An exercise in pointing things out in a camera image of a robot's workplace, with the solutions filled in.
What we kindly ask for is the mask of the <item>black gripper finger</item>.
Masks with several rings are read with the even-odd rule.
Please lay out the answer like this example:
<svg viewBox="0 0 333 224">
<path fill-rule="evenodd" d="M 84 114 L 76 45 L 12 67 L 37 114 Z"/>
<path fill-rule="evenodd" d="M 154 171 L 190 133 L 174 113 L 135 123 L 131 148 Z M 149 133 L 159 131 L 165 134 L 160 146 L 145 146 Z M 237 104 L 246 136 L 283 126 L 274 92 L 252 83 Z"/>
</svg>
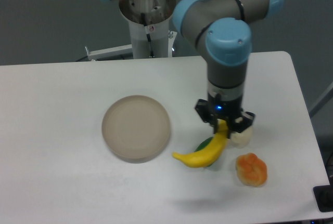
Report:
<svg viewBox="0 0 333 224">
<path fill-rule="evenodd" d="M 243 133 L 246 129 L 253 125 L 255 114 L 249 111 L 240 110 L 236 115 L 228 117 L 228 138 L 231 138 L 232 134 Z"/>
<path fill-rule="evenodd" d="M 195 110 L 204 123 L 213 128 L 213 133 L 218 131 L 220 105 L 211 104 L 209 101 L 199 99 L 195 105 Z"/>
</svg>

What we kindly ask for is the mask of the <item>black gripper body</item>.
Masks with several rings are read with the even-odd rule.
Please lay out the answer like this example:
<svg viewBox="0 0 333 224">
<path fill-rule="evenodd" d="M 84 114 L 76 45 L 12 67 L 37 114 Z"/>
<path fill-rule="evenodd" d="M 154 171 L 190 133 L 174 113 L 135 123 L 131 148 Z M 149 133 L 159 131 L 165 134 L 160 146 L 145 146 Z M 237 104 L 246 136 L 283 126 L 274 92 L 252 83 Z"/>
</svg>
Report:
<svg viewBox="0 0 333 224">
<path fill-rule="evenodd" d="M 208 89 L 208 123 L 216 127 L 218 120 L 225 120 L 230 124 L 234 119 L 241 117 L 242 98 L 242 90 Z"/>
</svg>

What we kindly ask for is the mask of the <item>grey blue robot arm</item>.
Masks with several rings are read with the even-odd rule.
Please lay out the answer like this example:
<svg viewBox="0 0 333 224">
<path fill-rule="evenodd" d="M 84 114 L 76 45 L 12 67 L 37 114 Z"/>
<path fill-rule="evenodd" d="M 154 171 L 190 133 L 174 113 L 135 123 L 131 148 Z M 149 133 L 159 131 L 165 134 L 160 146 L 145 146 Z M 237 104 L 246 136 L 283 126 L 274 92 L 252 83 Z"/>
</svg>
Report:
<svg viewBox="0 0 333 224">
<path fill-rule="evenodd" d="M 277 13 L 284 0 L 119 0 L 128 21 L 134 58 L 165 57 L 169 22 L 207 63 L 208 98 L 196 111 L 217 129 L 227 123 L 230 135 L 248 131 L 255 115 L 242 109 L 248 58 L 249 24 Z"/>
</svg>

